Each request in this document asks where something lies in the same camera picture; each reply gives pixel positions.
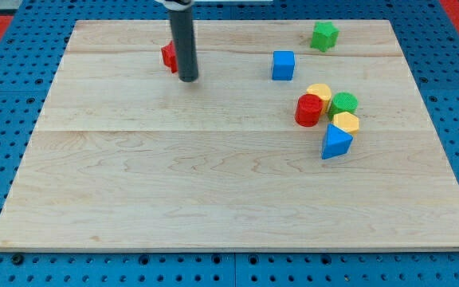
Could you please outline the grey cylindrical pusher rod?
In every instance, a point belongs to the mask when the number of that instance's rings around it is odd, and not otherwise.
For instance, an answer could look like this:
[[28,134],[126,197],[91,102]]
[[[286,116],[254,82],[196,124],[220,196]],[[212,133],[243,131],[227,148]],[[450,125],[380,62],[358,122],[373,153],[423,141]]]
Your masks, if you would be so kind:
[[171,34],[178,66],[178,77],[183,82],[198,79],[198,60],[191,3],[167,3]]

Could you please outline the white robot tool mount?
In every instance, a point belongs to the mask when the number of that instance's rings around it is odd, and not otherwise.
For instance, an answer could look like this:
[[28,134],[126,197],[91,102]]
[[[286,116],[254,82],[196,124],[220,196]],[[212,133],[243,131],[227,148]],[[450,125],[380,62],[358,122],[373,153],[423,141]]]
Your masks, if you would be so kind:
[[193,6],[194,0],[156,0],[168,10],[186,10]]

